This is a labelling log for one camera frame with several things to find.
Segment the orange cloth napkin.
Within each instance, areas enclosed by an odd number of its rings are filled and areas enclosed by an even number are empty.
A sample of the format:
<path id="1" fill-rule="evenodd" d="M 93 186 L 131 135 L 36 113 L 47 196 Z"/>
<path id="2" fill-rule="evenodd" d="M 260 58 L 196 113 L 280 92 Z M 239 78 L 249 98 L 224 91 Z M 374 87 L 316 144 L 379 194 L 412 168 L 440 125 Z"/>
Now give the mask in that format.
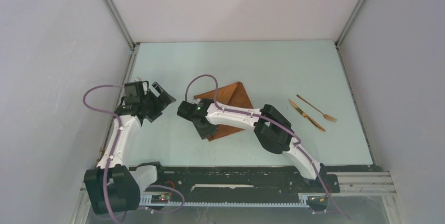
<path id="1" fill-rule="evenodd" d="M 253 108 L 242 82 L 235 82 L 218 90 L 208 91 L 194 96 L 196 99 L 211 99 L 214 104 L 207 110 L 206 118 L 218 125 L 217 133 L 208 141 L 213 141 L 240 131 L 253 131 L 259 112 Z"/>

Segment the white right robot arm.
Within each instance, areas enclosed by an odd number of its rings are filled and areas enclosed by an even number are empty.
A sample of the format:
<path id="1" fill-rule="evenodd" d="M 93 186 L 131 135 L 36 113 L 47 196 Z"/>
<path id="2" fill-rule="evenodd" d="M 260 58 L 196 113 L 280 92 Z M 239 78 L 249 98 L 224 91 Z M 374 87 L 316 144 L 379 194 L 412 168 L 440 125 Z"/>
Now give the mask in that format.
<path id="1" fill-rule="evenodd" d="M 291 123 L 269 104 L 262 109 L 246 109 L 197 99 L 192 103 L 183 101 L 177 115 L 192 122 L 202 139 L 210 139 L 224 125 L 253 131 L 266 151 L 284 155 L 291 161 L 309 190 L 319 191 L 326 185 L 325 166 L 303 148 Z"/>

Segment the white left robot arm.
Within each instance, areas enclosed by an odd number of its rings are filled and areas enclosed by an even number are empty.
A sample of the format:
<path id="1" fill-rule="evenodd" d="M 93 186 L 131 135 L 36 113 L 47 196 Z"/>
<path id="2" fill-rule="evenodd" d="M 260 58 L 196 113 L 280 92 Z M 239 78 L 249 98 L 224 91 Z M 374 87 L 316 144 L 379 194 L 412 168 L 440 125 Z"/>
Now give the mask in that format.
<path id="1" fill-rule="evenodd" d="M 160 162 L 135 168 L 129 168 L 128 163 L 144 120 L 153 122 L 176 100 L 157 82 L 128 82 L 122 88 L 119 105 L 108 112 L 114 117 L 110 141 L 96 167 L 87 170 L 83 179 L 97 215 L 136 210 L 148 186 L 157 191 L 166 184 Z"/>

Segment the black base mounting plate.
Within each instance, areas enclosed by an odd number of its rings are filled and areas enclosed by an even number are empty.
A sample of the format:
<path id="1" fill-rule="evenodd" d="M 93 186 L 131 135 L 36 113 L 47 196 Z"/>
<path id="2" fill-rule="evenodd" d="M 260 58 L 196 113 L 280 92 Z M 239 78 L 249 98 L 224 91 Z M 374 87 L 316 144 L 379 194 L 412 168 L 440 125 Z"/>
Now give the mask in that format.
<path id="1" fill-rule="evenodd" d="M 304 179 L 293 166 L 282 167 L 165 167 L 163 180 L 174 188 L 148 188 L 140 206 L 258 206 L 305 207 L 307 201 L 327 193 L 339 193 L 334 174 L 318 180 Z"/>

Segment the gold knife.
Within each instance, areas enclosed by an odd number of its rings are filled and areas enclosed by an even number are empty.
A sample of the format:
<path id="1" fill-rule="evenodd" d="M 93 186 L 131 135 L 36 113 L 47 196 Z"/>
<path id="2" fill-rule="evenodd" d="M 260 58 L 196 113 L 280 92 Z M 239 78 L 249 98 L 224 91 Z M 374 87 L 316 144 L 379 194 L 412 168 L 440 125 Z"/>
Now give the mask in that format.
<path id="1" fill-rule="evenodd" d="M 296 103 L 294 103 L 291 99 L 289 99 L 289 103 L 294 107 L 294 109 L 296 111 L 298 111 L 298 113 L 304 117 L 305 119 L 307 119 L 309 122 L 311 122 L 311 124 L 313 126 L 315 126 L 318 130 L 320 130 L 321 132 L 325 132 L 325 128 L 323 128 L 321 125 L 319 125 L 314 119 L 312 119 L 307 113 L 305 113 Z"/>

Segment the gold fork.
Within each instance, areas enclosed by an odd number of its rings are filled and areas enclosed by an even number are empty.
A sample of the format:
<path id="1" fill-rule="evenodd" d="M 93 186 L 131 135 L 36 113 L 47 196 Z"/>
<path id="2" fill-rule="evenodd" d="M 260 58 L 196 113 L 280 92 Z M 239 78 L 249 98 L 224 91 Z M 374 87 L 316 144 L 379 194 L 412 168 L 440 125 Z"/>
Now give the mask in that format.
<path id="1" fill-rule="evenodd" d="M 320 109 L 318 109 L 317 107 L 315 107 L 314 105 L 312 105 L 309 101 L 307 101 L 305 98 L 303 98 L 301 95 L 297 94 L 296 95 L 300 100 L 304 101 L 305 103 L 307 103 L 309 106 L 311 106 L 313 109 L 315 109 L 316 111 L 318 111 L 320 114 L 322 114 L 323 118 L 326 119 L 327 121 L 330 122 L 337 122 L 337 119 L 335 117 L 332 117 L 326 113 L 323 113 Z"/>

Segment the aluminium frame rail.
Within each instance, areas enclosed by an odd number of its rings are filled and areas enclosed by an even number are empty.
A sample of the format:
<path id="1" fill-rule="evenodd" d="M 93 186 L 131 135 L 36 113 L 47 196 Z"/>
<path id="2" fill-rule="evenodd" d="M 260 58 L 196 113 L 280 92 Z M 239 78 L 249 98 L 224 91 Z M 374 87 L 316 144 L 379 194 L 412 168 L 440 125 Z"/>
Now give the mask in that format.
<path id="1" fill-rule="evenodd" d="M 406 223 L 389 172 L 373 166 L 328 167 L 323 181 L 310 182 L 291 166 L 164 167 L 149 189 L 138 188 L 129 172 L 110 178 L 112 209 L 168 207 L 302 207 L 333 210 L 330 196 L 378 196 L 389 223 Z"/>

